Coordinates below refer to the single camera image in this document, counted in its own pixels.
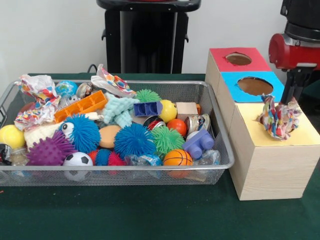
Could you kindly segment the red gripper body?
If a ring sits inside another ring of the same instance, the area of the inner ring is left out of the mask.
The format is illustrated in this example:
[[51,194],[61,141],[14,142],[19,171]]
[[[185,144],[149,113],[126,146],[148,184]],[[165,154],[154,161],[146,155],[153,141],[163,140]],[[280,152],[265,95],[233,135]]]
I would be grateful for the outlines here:
[[274,34],[269,42],[268,57],[277,69],[320,69],[320,44],[291,38],[284,33]]

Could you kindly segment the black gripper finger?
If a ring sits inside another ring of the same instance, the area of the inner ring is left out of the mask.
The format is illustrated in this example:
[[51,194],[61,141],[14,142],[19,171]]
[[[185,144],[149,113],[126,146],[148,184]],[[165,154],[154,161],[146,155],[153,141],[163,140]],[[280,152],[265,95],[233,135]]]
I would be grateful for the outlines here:
[[305,85],[308,83],[311,76],[310,71],[298,71],[294,74],[294,81],[293,81],[293,97],[296,100],[300,99],[300,96],[302,94],[302,91],[305,87]]
[[286,79],[286,83],[282,93],[281,103],[289,103],[293,97],[293,93],[295,90],[295,87],[294,87],[295,73],[287,72],[286,76],[287,76],[287,79]]

